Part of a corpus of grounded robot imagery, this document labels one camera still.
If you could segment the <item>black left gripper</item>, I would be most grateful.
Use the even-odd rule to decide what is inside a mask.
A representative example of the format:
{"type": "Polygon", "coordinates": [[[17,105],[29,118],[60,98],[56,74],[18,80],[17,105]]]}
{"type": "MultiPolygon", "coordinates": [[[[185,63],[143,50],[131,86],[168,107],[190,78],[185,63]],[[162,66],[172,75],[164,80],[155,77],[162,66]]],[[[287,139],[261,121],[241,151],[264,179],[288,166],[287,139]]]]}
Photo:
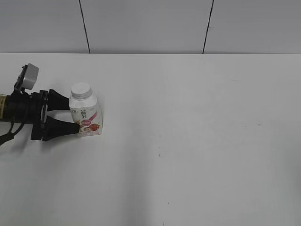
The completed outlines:
{"type": "Polygon", "coordinates": [[[46,109],[69,110],[69,99],[53,89],[40,90],[30,95],[30,115],[32,120],[31,140],[49,141],[51,139],[78,134],[80,125],[60,121],[50,116],[46,119],[46,109]]]}

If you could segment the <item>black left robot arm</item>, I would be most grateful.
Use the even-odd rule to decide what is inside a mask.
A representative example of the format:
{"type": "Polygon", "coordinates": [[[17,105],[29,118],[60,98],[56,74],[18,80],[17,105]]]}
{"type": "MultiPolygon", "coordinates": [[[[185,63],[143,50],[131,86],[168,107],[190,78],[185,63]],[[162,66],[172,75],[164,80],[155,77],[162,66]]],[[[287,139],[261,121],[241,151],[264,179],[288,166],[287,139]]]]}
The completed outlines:
{"type": "Polygon", "coordinates": [[[46,115],[56,110],[69,110],[69,99],[51,89],[27,94],[23,90],[0,96],[0,120],[10,122],[9,131],[1,135],[0,144],[13,140],[25,124],[32,125],[31,140],[49,141],[77,134],[79,124],[57,120],[46,115]]]}

